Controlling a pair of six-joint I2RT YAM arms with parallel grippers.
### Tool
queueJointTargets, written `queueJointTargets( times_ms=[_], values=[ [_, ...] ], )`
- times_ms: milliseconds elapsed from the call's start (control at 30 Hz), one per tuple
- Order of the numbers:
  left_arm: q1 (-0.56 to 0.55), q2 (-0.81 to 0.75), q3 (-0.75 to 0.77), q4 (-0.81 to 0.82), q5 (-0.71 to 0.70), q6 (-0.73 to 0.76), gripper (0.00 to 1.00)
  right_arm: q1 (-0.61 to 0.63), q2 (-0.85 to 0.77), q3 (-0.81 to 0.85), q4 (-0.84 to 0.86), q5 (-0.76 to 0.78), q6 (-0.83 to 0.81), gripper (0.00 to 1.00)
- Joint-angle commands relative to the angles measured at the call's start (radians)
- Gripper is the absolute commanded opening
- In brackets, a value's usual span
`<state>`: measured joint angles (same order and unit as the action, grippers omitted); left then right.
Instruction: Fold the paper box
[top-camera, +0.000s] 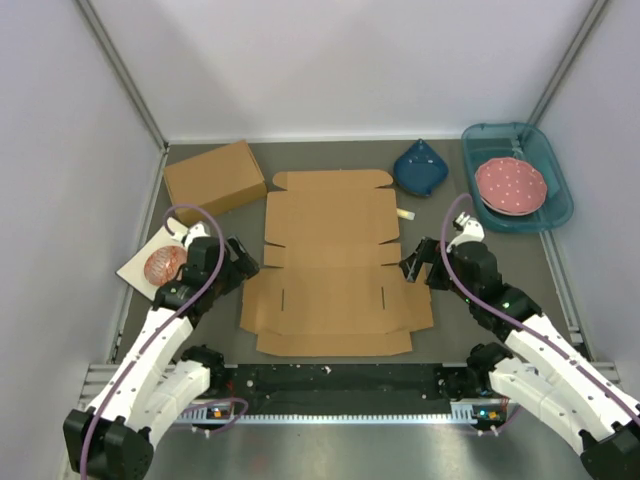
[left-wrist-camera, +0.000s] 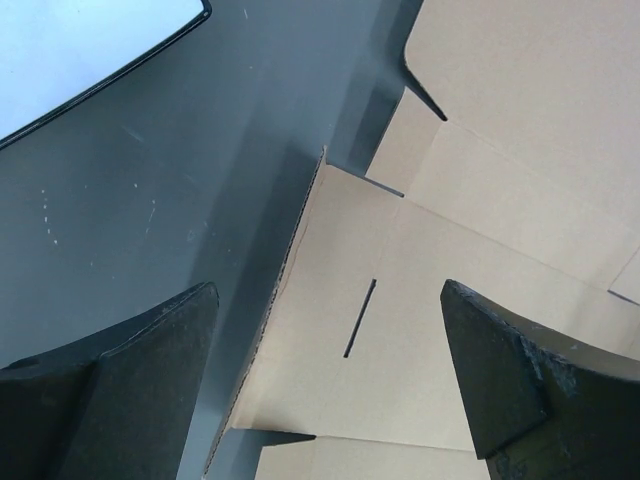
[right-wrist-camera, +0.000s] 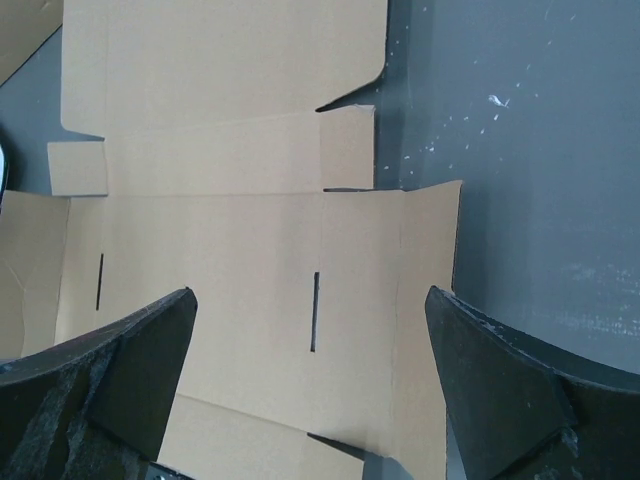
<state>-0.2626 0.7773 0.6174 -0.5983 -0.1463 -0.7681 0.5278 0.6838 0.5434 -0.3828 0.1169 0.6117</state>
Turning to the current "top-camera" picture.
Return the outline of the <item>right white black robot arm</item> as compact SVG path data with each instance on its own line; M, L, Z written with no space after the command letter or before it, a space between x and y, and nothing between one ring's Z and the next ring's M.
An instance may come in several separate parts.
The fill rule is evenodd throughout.
M567 342L528 295L503 281L483 242L424 238L400 268L415 282L423 265L430 267L430 288L456 293L498 339L472 349L464 382L446 383L449 395L507 397L559 435L591 478L638 478L638 400Z

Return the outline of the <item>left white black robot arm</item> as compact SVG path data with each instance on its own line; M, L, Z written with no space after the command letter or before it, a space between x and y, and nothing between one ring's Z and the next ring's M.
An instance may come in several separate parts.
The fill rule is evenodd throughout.
M71 469L88 479L142 479L160 440L201 395L230 393L221 353L184 348L215 300L259 271L236 237L184 240L187 261L155 294L129 353L83 410L72 410L63 434Z

